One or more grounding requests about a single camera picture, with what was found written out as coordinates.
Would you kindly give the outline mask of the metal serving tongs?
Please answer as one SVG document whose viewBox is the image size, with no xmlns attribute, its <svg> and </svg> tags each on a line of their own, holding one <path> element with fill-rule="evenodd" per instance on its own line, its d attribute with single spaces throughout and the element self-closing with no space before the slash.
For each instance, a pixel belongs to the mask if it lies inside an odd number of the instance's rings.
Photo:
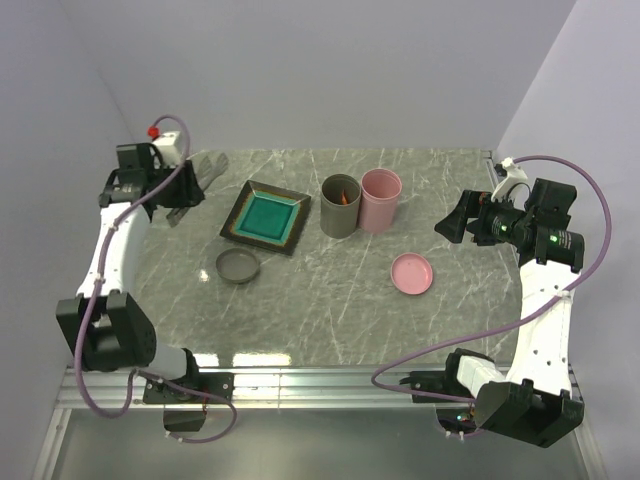
<svg viewBox="0 0 640 480">
<path fill-rule="evenodd" d="M 206 194 L 212 183 L 223 175 L 229 165 L 229 159 L 225 153 L 220 153 L 213 161 L 209 155 L 205 155 L 195 172 L 197 184 L 203 194 Z M 175 228 L 189 212 L 190 207 L 174 208 L 167 215 L 166 220 L 171 228 Z"/>
</svg>

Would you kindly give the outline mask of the grey round lid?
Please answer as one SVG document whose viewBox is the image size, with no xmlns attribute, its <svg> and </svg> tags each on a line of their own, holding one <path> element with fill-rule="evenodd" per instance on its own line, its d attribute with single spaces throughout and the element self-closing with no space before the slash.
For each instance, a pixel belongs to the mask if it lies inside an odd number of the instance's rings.
<svg viewBox="0 0 640 480">
<path fill-rule="evenodd" d="M 260 261 L 249 250 L 230 248 L 221 252 L 215 262 L 218 275 L 233 284 L 244 284 L 260 272 Z"/>
</svg>

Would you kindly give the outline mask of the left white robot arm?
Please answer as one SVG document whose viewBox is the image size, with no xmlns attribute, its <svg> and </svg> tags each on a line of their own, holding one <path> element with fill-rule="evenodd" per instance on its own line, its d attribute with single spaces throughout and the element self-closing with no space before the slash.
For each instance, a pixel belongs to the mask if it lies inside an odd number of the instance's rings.
<svg viewBox="0 0 640 480">
<path fill-rule="evenodd" d="M 138 368 L 167 380 L 180 402 L 196 399 L 203 379 L 193 353 L 161 343 L 131 290 L 154 211 L 195 207 L 204 199 L 191 160 L 159 142 L 120 145 L 118 166 L 98 197 L 100 231 L 75 296 L 56 319 L 79 373 Z"/>
</svg>

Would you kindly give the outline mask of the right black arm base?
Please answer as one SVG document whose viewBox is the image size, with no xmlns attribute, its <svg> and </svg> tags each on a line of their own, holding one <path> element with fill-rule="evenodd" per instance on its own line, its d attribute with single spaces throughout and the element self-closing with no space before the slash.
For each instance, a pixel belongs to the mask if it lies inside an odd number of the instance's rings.
<svg viewBox="0 0 640 480">
<path fill-rule="evenodd" d="M 411 371 L 409 375 L 401 381 L 401 384 L 422 392 L 465 398 L 471 397 L 470 392 L 458 384 L 456 380 L 449 382 L 443 371 Z M 412 396 L 412 402 L 434 402 L 440 404 L 440 407 L 436 408 L 436 422 L 438 427 L 446 434 L 466 437 L 467 435 L 473 435 L 477 430 L 472 413 L 473 408 L 471 406 L 449 408 L 444 407 L 444 404 L 450 404 L 448 400 L 416 395 Z"/>
</svg>

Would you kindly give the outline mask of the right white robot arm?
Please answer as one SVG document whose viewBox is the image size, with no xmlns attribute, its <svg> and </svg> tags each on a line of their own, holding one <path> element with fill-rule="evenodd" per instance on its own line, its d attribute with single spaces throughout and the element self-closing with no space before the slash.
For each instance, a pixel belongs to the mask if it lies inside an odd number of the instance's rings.
<svg viewBox="0 0 640 480">
<path fill-rule="evenodd" d="M 511 367 L 501 373 L 488 356 L 458 348 L 441 376 L 455 400 L 471 395 L 472 418 L 481 429 L 548 448 L 578 427 L 583 405 L 574 400 L 568 369 L 573 293 L 568 286 L 583 267 L 584 238 L 569 231 L 575 187 L 535 181 L 522 209 L 511 200 L 466 190 L 437 233 L 459 243 L 470 233 L 479 246 L 507 243 L 516 249 L 523 325 Z"/>
</svg>

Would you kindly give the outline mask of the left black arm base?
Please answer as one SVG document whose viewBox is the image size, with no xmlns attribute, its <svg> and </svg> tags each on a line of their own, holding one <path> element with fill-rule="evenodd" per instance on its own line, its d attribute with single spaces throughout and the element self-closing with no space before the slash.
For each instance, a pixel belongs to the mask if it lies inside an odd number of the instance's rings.
<svg viewBox="0 0 640 480">
<path fill-rule="evenodd" d="M 223 405 L 221 400 L 212 400 L 209 395 L 231 401 L 234 375 L 230 372 L 199 373 L 194 381 L 176 379 L 172 383 L 178 388 L 165 381 L 147 379 L 142 404 L 164 408 L 163 424 L 169 432 L 195 434 L 205 424 L 207 408 Z"/>
</svg>

